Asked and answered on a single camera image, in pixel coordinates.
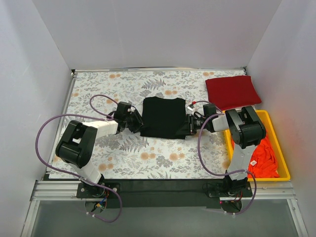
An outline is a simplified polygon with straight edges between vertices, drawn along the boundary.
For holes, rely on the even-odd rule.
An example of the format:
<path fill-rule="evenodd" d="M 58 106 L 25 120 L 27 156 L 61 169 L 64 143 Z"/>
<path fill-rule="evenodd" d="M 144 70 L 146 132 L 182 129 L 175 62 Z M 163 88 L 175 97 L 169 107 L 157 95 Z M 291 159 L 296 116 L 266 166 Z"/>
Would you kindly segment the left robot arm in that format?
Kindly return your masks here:
<path fill-rule="evenodd" d="M 118 103 L 114 117 L 93 122 L 72 120 L 66 127 L 55 154 L 69 164 L 81 178 L 83 188 L 93 197 L 101 197 L 105 191 L 104 176 L 96 169 L 91 157 L 95 141 L 108 135 L 116 135 L 126 128 L 137 133 L 144 126 L 138 110 L 126 102 Z"/>

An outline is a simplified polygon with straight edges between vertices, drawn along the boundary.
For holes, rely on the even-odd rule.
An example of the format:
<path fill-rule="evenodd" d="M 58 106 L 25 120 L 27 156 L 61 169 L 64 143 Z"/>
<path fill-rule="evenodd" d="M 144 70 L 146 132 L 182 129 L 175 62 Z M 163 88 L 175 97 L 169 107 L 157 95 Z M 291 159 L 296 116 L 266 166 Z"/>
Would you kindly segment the black t-shirt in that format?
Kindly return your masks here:
<path fill-rule="evenodd" d="M 143 101 L 142 119 L 144 127 L 142 137 L 163 139 L 185 139 L 190 131 L 186 125 L 186 101 L 182 98 L 163 99 L 148 97 Z"/>

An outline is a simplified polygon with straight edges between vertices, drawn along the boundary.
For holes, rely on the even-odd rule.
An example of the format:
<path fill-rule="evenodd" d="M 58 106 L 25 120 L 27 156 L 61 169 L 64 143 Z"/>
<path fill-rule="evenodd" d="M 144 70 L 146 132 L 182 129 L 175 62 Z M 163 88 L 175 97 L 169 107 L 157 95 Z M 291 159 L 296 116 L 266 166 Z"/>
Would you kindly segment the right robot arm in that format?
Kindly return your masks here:
<path fill-rule="evenodd" d="M 205 186 L 210 195 L 235 196 L 250 192 L 248 176 L 254 177 L 248 169 L 250 160 L 261 140 L 266 137 L 265 126 L 251 106 L 242 107 L 239 112 L 235 109 L 219 112 L 215 105 L 205 104 L 203 115 L 196 113 L 186 115 L 183 128 L 186 136 L 195 135 L 199 131 L 197 141 L 199 161 L 207 173 L 217 177 L 215 181 Z M 214 173 L 203 163 L 200 144 L 204 129 L 211 133 L 228 130 L 233 139 L 233 156 L 224 173 Z"/>

